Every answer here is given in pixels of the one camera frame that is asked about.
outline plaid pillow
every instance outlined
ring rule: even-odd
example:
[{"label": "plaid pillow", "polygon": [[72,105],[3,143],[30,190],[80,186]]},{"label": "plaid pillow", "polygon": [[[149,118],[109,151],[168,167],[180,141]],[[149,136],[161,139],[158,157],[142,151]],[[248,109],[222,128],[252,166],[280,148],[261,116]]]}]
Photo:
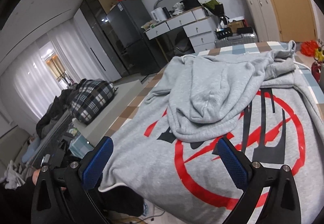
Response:
[{"label": "plaid pillow", "polygon": [[88,125],[111,102],[116,89],[111,82],[85,81],[70,103],[70,114]]}]

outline suitcase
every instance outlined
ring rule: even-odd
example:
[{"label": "suitcase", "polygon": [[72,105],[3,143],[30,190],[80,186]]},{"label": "suitcase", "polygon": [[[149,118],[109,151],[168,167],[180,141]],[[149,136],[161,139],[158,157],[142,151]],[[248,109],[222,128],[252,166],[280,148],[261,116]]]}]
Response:
[{"label": "suitcase", "polygon": [[280,41],[276,15],[270,0],[246,0],[259,42]]},{"label": "suitcase", "polygon": [[247,34],[237,34],[234,33],[231,37],[226,37],[224,39],[216,39],[215,40],[215,47],[216,48],[223,48],[228,46],[234,46],[239,44],[248,44],[248,43],[255,43],[258,42],[258,37],[255,32],[247,33]]}]

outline metal screw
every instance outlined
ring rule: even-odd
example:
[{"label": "metal screw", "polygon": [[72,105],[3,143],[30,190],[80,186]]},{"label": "metal screw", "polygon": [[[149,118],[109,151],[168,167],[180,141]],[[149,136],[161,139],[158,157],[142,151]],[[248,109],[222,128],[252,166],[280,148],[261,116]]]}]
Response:
[{"label": "metal screw", "polygon": [[76,168],[76,167],[78,167],[78,165],[79,165],[78,162],[72,162],[72,163],[70,164],[70,167],[72,167],[72,168]]},{"label": "metal screw", "polygon": [[261,166],[261,164],[259,162],[257,162],[257,161],[254,161],[254,162],[252,162],[252,166],[254,168],[259,168]]},{"label": "metal screw", "polygon": [[289,172],[289,171],[290,171],[290,167],[287,166],[287,165],[283,165],[282,168],[283,168],[283,170],[285,170],[286,172]]},{"label": "metal screw", "polygon": [[48,166],[43,166],[41,170],[42,172],[46,172],[48,170]]}]

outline drawer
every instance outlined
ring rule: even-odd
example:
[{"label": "drawer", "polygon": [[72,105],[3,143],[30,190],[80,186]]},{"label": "drawer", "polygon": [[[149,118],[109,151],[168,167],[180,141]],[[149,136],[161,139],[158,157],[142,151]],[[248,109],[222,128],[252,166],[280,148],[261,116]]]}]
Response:
[{"label": "drawer", "polygon": [[189,38],[193,47],[215,42],[216,35],[210,31]]},{"label": "drawer", "polygon": [[193,47],[196,53],[199,53],[201,51],[206,51],[206,50],[212,50],[215,49],[215,43],[209,43],[209,44],[204,44],[200,46]]},{"label": "drawer", "polygon": [[190,22],[194,22],[194,21],[196,21],[195,16],[190,11],[187,13],[183,13],[179,16],[176,16],[173,19],[168,20],[167,24],[170,29],[176,29],[176,28],[179,28],[181,26],[184,26],[184,25],[186,25]]},{"label": "drawer", "polygon": [[195,16],[196,20],[208,17],[208,13],[205,8],[199,8],[199,9],[193,10],[192,13]]},{"label": "drawer", "polygon": [[183,29],[186,32],[187,37],[191,37],[205,32],[215,31],[216,23],[211,17],[209,17],[205,20],[201,20],[190,25],[184,26]]},{"label": "drawer", "polygon": [[146,31],[146,36],[148,37],[148,39],[154,39],[157,36],[160,36],[166,32],[170,31],[168,25],[166,24],[166,22],[156,26],[153,29],[150,29],[148,31]]}]

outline person's hand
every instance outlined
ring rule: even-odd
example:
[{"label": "person's hand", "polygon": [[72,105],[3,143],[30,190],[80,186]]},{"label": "person's hand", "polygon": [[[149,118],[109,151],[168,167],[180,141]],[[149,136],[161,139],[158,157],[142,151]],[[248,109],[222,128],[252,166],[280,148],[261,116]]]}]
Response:
[{"label": "person's hand", "polygon": [[39,176],[39,172],[40,172],[40,171],[41,171],[40,169],[37,169],[36,171],[33,172],[33,177],[32,177],[32,179],[33,179],[33,183],[34,183],[34,185],[36,185],[36,182],[37,182],[37,179],[38,179],[38,176]]}]

